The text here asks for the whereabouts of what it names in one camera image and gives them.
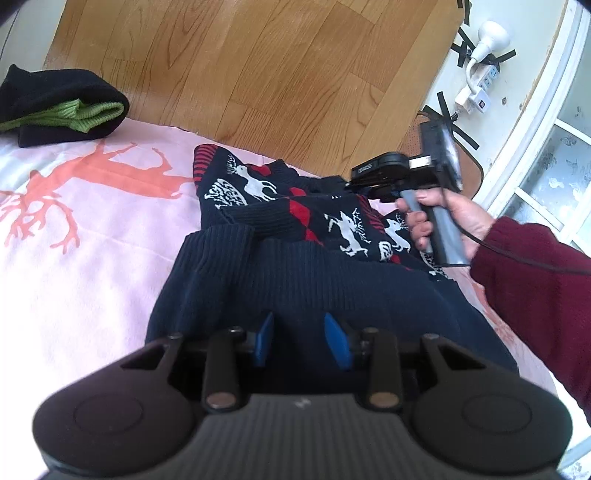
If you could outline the maroon sleeved right forearm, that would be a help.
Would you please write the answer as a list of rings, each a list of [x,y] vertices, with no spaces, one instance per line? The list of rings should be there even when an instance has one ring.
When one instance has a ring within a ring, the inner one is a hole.
[[[488,245],[560,269],[590,269],[590,258],[539,224],[502,217]],[[590,278],[532,267],[479,247],[471,276],[491,307],[590,413]]]

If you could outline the person's right hand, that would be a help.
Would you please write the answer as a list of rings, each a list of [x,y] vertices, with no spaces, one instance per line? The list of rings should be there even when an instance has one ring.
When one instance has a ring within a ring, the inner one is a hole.
[[[446,207],[455,221],[480,241],[485,239],[495,222],[495,219],[481,206],[447,189],[417,190],[416,199],[423,206]],[[426,251],[430,243],[430,235],[434,230],[433,223],[424,211],[413,210],[403,198],[396,201],[396,206],[406,215],[406,223],[415,246],[421,251]]]

